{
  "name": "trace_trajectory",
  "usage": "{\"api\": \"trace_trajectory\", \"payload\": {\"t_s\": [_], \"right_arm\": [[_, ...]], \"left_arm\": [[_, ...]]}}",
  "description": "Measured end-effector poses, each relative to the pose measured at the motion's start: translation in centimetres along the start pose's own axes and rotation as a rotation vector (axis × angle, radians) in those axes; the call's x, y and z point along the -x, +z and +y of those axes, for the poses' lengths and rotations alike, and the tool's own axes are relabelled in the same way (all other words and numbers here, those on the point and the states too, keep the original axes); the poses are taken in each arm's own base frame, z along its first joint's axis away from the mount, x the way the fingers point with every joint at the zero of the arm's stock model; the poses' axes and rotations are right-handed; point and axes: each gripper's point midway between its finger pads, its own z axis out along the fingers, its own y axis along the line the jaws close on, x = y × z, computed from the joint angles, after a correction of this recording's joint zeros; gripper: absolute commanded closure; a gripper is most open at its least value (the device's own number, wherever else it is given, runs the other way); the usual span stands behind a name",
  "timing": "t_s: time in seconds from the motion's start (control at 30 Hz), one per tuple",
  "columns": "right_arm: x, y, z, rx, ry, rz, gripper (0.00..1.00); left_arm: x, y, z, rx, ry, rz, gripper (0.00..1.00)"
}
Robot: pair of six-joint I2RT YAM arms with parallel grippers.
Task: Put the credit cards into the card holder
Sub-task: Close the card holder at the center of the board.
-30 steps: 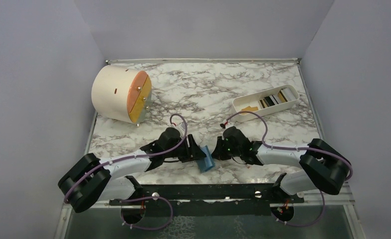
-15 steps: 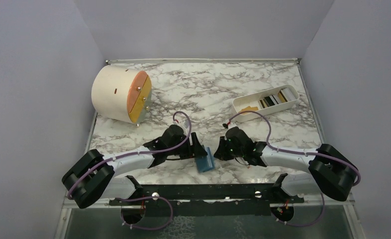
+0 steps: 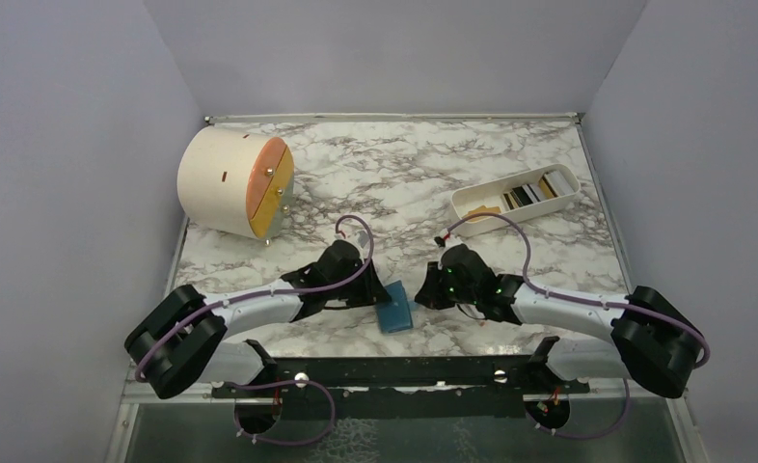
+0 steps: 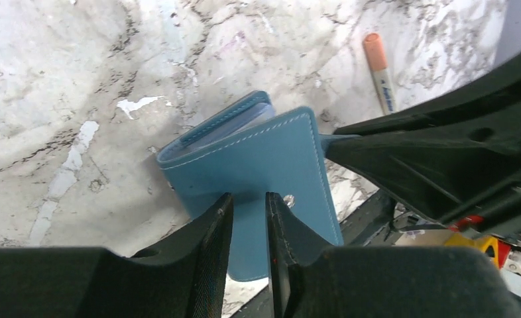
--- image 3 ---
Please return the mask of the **blue card holder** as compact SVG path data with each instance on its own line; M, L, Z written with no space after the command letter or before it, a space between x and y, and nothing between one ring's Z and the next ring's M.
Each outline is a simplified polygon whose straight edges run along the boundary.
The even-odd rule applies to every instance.
M414 327L411 302L403 283L401 281L390 283L385 286L385 291L390 296L390 300L375 305L381 333L391 335L411 330Z

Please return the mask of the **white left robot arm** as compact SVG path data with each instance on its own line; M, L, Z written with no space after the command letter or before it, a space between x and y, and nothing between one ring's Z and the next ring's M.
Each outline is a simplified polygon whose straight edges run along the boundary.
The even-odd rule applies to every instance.
M137 379L161 399L197 382L236 382L248 395L269 391L271 360L257 343L225 349L223 340L255 328L293 323L328 309L388 303L371 260L337 240L320 258L266 286L226 294L201 294L192 285L170 292L124 341Z

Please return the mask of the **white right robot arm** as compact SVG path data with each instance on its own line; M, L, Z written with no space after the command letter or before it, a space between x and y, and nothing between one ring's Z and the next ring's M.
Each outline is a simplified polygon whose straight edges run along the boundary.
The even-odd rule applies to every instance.
M486 320L579 334L528 364L528 383L541 393L564 380L627 378L679 398L706 350L702 333L652 287L621 296L539 286L525 275L495 273L465 244L428 262L415 300L432 310L470 305Z

